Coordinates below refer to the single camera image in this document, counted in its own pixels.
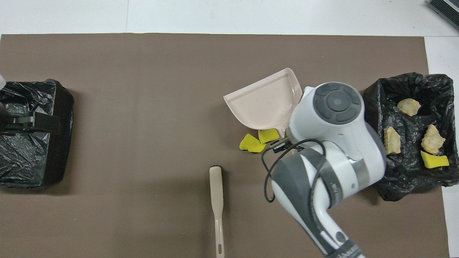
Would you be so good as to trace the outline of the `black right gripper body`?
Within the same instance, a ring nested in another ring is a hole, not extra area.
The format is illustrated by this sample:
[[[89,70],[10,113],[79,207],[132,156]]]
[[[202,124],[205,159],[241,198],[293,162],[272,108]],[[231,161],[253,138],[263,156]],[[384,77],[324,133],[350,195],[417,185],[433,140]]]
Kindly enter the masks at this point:
[[[270,148],[274,153],[283,152],[292,145],[289,139],[279,139],[270,144]]]

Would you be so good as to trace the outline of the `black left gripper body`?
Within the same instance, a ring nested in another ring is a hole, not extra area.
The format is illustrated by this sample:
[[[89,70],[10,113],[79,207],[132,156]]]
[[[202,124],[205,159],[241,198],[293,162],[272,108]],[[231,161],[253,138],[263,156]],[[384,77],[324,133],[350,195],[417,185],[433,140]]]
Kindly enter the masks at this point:
[[[1,114],[1,134],[60,133],[60,119],[36,111]]]

